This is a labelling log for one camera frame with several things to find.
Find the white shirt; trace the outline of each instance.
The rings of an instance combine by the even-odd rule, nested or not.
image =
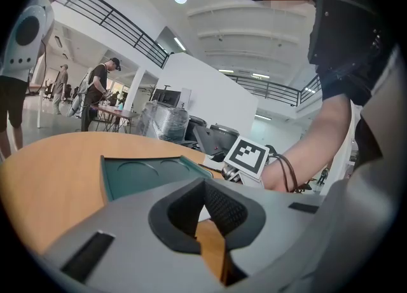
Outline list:
[[[50,30],[51,26],[53,25],[54,21],[54,14],[51,6],[51,2],[49,0],[31,0],[30,3],[27,5],[32,6],[32,5],[40,5],[42,7],[45,7],[45,17],[46,17],[46,25],[45,25],[45,31],[43,34],[43,39]],[[29,76],[30,69],[22,69],[20,71],[15,71],[15,72],[9,72],[5,74],[3,72],[3,67],[0,67],[0,77],[1,76],[6,76],[6,77],[11,77],[11,78],[17,78],[21,79],[22,81],[27,81],[28,76]]]

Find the black shorts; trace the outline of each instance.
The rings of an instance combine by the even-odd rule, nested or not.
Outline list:
[[[0,132],[7,129],[7,112],[14,128],[21,125],[27,87],[26,81],[0,76]]]

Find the railing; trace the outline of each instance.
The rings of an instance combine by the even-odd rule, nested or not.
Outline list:
[[[287,103],[292,107],[298,105],[300,91],[295,88],[251,77],[227,76],[254,95]]]
[[[136,24],[104,0],[57,0],[112,32],[163,68],[169,55]]]
[[[307,101],[312,95],[317,93],[321,89],[321,82],[319,76],[316,75],[311,82],[309,82],[301,91],[300,104]]]

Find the green tray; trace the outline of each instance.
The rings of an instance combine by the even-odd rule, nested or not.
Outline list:
[[[160,187],[170,182],[213,178],[185,156],[175,158],[105,158],[100,157],[100,184],[107,201]]]

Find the man with cap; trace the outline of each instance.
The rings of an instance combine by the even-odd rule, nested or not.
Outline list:
[[[59,72],[57,80],[55,81],[55,86],[53,87],[52,105],[54,114],[61,114],[61,112],[59,111],[59,103],[61,102],[61,100],[65,99],[66,84],[68,83],[68,72],[66,71],[67,69],[67,64],[61,66],[61,71]]]
[[[81,116],[81,131],[87,132],[92,120],[96,117],[97,111],[91,108],[92,104],[98,104],[107,94],[107,72],[120,71],[120,61],[111,58],[109,61],[96,66],[90,73],[88,81],[88,91],[83,102]]]

